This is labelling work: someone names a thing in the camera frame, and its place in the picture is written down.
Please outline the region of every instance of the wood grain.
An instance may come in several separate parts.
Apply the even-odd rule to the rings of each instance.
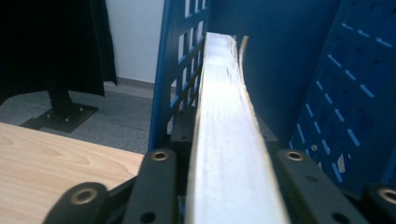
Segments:
[[[63,193],[136,176],[143,155],[0,123],[0,223],[42,223]]]
[[[187,223],[288,223],[230,36],[206,34],[199,99]]]

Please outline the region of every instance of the blue perforated panel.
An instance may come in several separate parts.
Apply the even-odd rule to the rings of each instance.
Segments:
[[[342,188],[396,184],[396,3],[344,1],[290,147]]]
[[[197,102],[209,7],[210,0],[164,2],[149,150],[160,146],[176,112]]]

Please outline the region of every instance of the splintered wood edge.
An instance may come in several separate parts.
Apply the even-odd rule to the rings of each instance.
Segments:
[[[237,57],[234,39],[206,33],[186,223],[289,223]]]

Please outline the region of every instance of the black curtain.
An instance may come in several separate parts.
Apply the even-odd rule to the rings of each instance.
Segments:
[[[105,0],[0,2],[0,104],[26,92],[104,95],[117,83]]]

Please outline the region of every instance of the gray floor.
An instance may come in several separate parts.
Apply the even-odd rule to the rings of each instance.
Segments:
[[[97,106],[99,110],[72,133],[47,128],[41,131],[142,154],[147,152],[151,84],[123,80],[117,87],[106,84],[106,98],[80,92],[70,92],[70,96],[74,103]],[[0,105],[0,122],[21,125],[49,109],[50,98],[45,91],[14,96]]]

